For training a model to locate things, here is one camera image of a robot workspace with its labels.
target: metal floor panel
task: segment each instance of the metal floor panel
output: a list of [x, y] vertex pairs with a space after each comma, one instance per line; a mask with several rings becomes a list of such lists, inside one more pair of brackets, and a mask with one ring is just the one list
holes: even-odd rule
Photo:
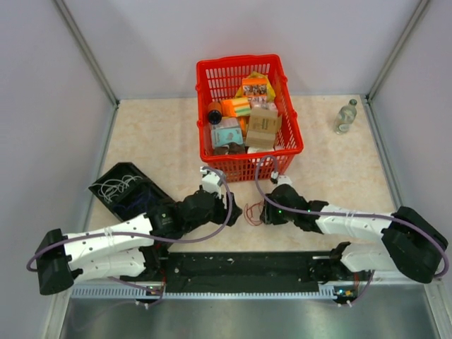
[[[72, 299], [77, 326], [118, 300]], [[373, 285], [353, 307], [320, 300], [166, 300], [145, 310], [122, 304], [84, 331], [66, 315], [60, 339], [439, 338], [421, 285]]]

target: white wall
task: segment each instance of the white wall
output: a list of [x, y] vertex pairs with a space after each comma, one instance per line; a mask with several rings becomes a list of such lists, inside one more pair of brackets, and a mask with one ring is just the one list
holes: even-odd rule
[[[451, 18], [452, 1], [432, 1], [375, 99], [406, 204], [416, 208], [450, 242]], [[446, 282], [452, 292], [452, 274]]]
[[196, 62], [276, 53], [292, 93], [368, 93], [419, 0], [66, 0], [120, 98], [195, 95]]
[[0, 338], [39, 338], [50, 297], [25, 270], [75, 230], [112, 107], [50, 0], [0, 3]]

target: small brown box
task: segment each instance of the small brown box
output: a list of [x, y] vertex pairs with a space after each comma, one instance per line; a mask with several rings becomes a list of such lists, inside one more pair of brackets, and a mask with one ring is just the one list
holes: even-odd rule
[[278, 112], [259, 107], [253, 108], [249, 117], [245, 145], [257, 148], [272, 148], [280, 127], [281, 117], [278, 116]]

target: black tray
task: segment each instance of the black tray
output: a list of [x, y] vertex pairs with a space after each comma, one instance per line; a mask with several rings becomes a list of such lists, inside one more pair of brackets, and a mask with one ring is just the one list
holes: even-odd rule
[[[130, 180], [129, 186], [123, 191], [116, 192], [114, 196], [110, 197], [109, 201], [104, 199], [100, 193], [101, 185], [110, 179], [122, 180], [126, 175], [131, 175], [136, 179]], [[153, 206], [174, 203], [170, 196], [132, 162], [118, 162], [110, 171], [96, 180], [89, 189], [120, 221], [134, 218], [150, 210]]]

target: bottle label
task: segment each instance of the bottle label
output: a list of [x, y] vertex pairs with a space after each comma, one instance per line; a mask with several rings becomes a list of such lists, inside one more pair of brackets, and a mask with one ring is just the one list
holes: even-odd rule
[[341, 132], [347, 132], [350, 128], [349, 124], [342, 124], [338, 126], [339, 131]]

